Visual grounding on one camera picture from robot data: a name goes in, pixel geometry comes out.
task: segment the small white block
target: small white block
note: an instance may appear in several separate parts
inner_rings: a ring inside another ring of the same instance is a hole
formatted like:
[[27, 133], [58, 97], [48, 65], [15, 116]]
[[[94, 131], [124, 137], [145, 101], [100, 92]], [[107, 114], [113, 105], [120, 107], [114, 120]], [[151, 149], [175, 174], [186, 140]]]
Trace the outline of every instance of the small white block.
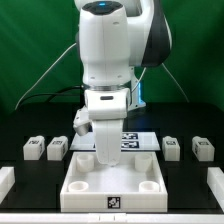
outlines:
[[66, 152], [68, 151], [68, 138], [61, 136], [53, 138], [47, 147], [47, 159], [61, 161]]
[[0, 204], [15, 183], [14, 167], [2, 167], [0, 170]]
[[39, 160], [45, 150], [43, 136], [31, 137], [23, 146], [24, 160]]
[[219, 167], [209, 167], [207, 183], [224, 211], [224, 174]]
[[199, 161], [214, 161], [215, 148], [207, 138], [194, 137], [192, 151]]
[[176, 138], [163, 138], [162, 150], [165, 161], [180, 161], [180, 146]]

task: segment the green wall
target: green wall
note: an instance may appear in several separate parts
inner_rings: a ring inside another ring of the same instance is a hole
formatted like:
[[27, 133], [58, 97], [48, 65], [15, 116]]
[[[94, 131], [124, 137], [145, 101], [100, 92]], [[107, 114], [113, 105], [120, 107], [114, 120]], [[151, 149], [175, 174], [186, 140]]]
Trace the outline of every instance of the green wall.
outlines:
[[[173, 36], [172, 53], [165, 64], [191, 102], [224, 109], [224, 1], [162, 2]], [[74, 43], [78, 20], [73, 0], [0, 0], [0, 121]], [[31, 94], [81, 84], [81, 73], [73, 50]], [[162, 67], [147, 71], [143, 95], [146, 102], [185, 101]]]

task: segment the white square tray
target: white square tray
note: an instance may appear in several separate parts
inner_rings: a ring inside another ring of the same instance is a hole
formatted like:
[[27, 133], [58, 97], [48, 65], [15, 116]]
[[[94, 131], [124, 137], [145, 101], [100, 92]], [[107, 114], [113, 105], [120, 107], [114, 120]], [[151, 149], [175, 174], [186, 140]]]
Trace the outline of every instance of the white square tray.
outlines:
[[[122, 152], [120, 163], [115, 167], [98, 162], [95, 152], [94, 169], [80, 172], [77, 156], [85, 152], [74, 152], [60, 194], [62, 212], [166, 212], [167, 191], [155, 152], [141, 152], [152, 156], [152, 169], [148, 172], [135, 170], [136, 152]], [[69, 192], [72, 182], [89, 184], [87, 192]], [[153, 181], [159, 184], [159, 192], [139, 192], [139, 184]]]

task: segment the cable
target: cable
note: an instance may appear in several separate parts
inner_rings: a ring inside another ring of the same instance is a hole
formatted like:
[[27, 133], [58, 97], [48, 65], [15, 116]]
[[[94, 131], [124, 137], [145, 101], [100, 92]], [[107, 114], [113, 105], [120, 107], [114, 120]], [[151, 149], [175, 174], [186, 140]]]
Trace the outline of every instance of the cable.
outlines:
[[143, 72], [142, 72], [142, 74], [141, 74], [141, 76], [140, 76], [140, 78], [139, 78], [137, 84], [136, 84], [135, 87], [131, 90], [132, 93], [135, 91], [135, 89], [138, 87], [139, 83], [142, 81], [142, 79], [143, 79], [143, 77], [144, 77], [144, 75], [145, 75], [146, 70], [147, 70], [147, 68], [144, 68], [144, 70], [143, 70]]
[[171, 72], [168, 70], [168, 68], [162, 64], [164, 70], [168, 73], [168, 75], [171, 77], [171, 79], [175, 82], [175, 84], [177, 85], [177, 87], [180, 89], [181, 93], [183, 94], [183, 96], [185, 97], [186, 101], [189, 103], [189, 99], [187, 97], [187, 95], [185, 94], [184, 90], [181, 88], [181, 86], [179, 85], [179, 83], [177, 82], [177, 80], [173, 77], [173, 75], [171, 74]]
[[32, 96], [28, 96], [26, 98], [23, 98], [20, 103], [18, 104], [17, 109], [27, 100], [34, 98], [34, 97], [39, 97], [39, 96], [80, 96], [79, 94], [63, 94], [63, 93], [39, 93], [39, 94], [34, 94]]
[[[64, 89], [61, 89], [59, 91], [57, 91], [55, 94], [57, 93], [65, 93], [65, 92], [68, 92], [70, 90], [74, 90], [74, 89], [82, 89], [82, 86], [71, 86], [71, 87], [67, 87], [67, 88], [64, 88]], [[50, 102], [52, 99], [54, 99], [57, 95], [51, 95], [47, 100], [46, 102]]]
[[72, 44], [67, 50], [50, 66], [50, 68], [37, 80], [37, 82], [29, 89], [27, 90], [23, 96], [19, 99], [18, 103], [16, 104], [15, 110], [17, 110], [18, 105], [23, 100], [23, 98], [30, 93], [38, 84], [39, 82], [52, 70], [52, 68], [64, 57], [64, 55], [67, 54], [68, 51], [70, 51], [73, 47], [75, 47], [76, 43]]

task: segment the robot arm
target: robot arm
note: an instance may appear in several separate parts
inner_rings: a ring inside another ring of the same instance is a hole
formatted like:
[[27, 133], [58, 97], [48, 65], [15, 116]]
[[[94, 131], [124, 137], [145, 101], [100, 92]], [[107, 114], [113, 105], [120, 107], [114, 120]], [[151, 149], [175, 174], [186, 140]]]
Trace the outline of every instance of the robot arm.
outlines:
[[161, 64], [170, 52], [170, 32], [159, 0], [75, 3], [86, 107], [77, 112], [74, 127], [83, 135], [91, 123], [99, 162], [113, 166], [131, 104], [130, 67]]

